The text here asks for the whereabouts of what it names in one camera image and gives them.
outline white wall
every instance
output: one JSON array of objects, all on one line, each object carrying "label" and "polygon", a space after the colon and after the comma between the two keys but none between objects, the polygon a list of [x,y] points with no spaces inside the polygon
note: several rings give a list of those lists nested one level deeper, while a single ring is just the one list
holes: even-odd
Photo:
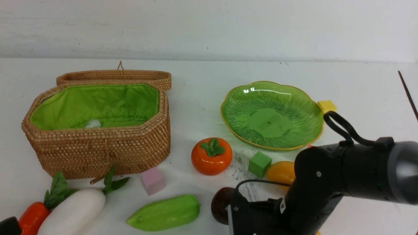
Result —
[{"label": "white wall", "polygon": [[418,1],[2,0],[0,57],[418,62]]}]

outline woven basket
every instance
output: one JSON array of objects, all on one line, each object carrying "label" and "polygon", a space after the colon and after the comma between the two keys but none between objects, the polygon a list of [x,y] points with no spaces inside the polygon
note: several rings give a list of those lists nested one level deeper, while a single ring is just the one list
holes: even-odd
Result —
[{"label": "woven basket", "polygon": [[84,84],[107,83],[115,80],[117,83],[135,80],[136,83],[148,82],[155,84],[161,90],[171,90],[171,74],[163,71],[151,70],[91,70],[67,73],[57,77],[56,84]]},{"label": "woven basket", "polygon": [[[84,77],[100,74],[110,77],[114,71],[89,71]],[[30,121],[34,110],[46,99],[66,87],[85,85],[68,82],[39,95],[22,122],[22,129],[31,143],[43,169],[53,176],[63,171],[66,179],[101,179],[111,165],[117,175],[135,174],[157,166],[170,152],[170,117],[165,91],[149,82],[138,80],[104,80],[101,84],[145,83],[159,91],[159,111],[139,126],[123,128],[79,128],[40,130]]]}]

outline white table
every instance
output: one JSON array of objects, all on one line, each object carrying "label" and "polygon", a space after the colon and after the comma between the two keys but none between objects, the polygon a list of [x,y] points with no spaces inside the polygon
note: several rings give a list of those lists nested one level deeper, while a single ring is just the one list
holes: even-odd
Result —
[{"label": "white table", "polygon": [[[33,100],[55,85],[61,74],[91,69],[116,69],[119,60],[93,59],[0,59],[0,220],[17,216],[34,201],[41,201],[51,177],[41,168],[23,131],[21,121]],[[146,234],[125,224],[136,209],[159,199],[183,193],[197,195],[201,214],[191,224],[154,233],[228,234],[210,213],[210,202],[218,189],[235,186],[252,177],[246,172],[248,159],[256,152],[237,140],[219,115],[219,106],[233,87],[257,80],[271,80],[296,86],[312,99],[333,100],[338,112],[368,139],[393,136],[395,141],[418,141],[418,122],[410,108],[397,70],[417,75],[416,64],[366,64],[325,62],[212,62],[125,60],[125,69],[155,69],[171,72],[169,91],[172,148],[159,165],[167,187],[147,196],[139,175],[107,197],[107,204],[86,234]],[[204,176],[190,162],[194,144],[206,137],[221,137],[234,150],[232,166],[218,176]],[[315,145],[337,143],[342,138],[328,127]],[[298,151],[271,153],[276,161],[293,161]],[[88,179],[69,182],[89,187]],[[101,187],[101,182],[94,185]],[[247,185],[243,193],[251,200],[282,197],[281,191],[266,185]],[[321,228],[323,235],[415,234],[418,206],[344,198]]]}]

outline yellow cube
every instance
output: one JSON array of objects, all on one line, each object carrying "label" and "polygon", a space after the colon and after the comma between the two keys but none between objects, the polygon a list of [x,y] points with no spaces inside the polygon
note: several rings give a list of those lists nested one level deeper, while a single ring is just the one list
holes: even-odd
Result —
[{"label": "yellow cube", "polygon": [[330,100],[318,101],[318,105],[321,107],[324,113],[328,111],[337,111],[337,107],[335,107],[334,103]]}]

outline green block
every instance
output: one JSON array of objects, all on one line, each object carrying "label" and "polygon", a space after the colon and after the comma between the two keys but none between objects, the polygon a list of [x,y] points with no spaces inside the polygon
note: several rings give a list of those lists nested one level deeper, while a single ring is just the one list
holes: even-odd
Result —
[{"label": "green block", "polygon": [[261,152],[257,152],[248,164],[248,171],[262,178],[271,165],[271,158]]}]

